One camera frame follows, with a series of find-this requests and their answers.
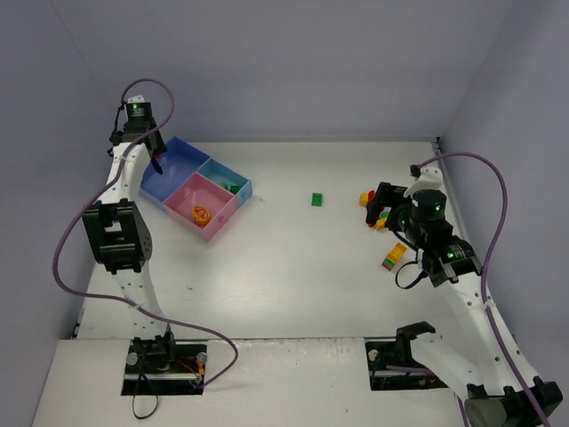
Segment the green lego plate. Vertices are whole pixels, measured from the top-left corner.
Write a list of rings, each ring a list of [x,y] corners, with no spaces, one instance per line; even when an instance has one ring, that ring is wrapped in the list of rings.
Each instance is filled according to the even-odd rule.
[[[313,192],[311,196],[311,205],[314,207],[321,207],[323,205],[324,196],[322,193]]]

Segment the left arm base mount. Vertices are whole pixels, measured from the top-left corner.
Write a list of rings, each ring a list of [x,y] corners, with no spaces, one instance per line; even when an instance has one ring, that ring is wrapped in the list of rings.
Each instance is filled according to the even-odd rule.
[[[130,342],[125,358],[122,396],[192,396],[204,392],[207,345],[177,342],[170,359]]]

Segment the green number two lego cube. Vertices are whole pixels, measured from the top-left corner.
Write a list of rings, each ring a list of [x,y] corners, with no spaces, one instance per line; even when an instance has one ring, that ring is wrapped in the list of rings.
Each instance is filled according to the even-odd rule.
[[[227,183],[224,182],[224,181],[222,181],[222,182],[220,183],[220,186],[221,186],[223,189],[229,191],[230,193],[232,193],[232,194],[234,194],[234,195],[236,195],[236,194],[240,191],[240,189],[241,189],[241,187],[240,187],[239,185],[236,185],[236,184],[227,184]]]

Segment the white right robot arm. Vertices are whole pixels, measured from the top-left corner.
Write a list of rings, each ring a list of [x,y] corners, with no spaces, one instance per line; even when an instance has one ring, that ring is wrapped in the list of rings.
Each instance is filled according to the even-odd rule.
[[[445,344],[427,322],[402,326],[397,342],[404,361],[417,362],[460,400],[471,426],[545,426],[563,400],[556,383],[541,379],[509,332],[486,285],[473,247],[445,218],[446,196],[438,189],[379,184],[366,205],[365,221],[387,211],[386,227],[416,252],[420,278],[451,306],[472,347],[469,359]]]

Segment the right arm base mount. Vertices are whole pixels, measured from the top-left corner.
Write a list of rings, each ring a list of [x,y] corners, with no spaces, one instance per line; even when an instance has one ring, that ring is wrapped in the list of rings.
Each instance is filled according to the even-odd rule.
[[[394,340],[367,340],[365,353],[372,391],[428,391],[446,388],[446,384],[426,367],[402,356]]]

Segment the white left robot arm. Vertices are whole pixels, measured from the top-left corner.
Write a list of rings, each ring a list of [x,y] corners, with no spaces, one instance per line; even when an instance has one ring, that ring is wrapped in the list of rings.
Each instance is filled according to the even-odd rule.
[[[168,358],[173,335],[161,319],[163,312],[149,271],[152,237],[137,206],[143,174],[149,166],[158,174],[163,172],[158,159],[166,148],[161,134],[153,133],[131,149],[130,143],[154,128],[156,120],[150,103],[141,95],[129,98],[123,108],[124,127],[111,134],[110,188],[97,197],[82,219],[95,261],[110,273],[124,298],[133,302],[133,351],[139,356]],[[159,318],[146,316],[146,312]]]

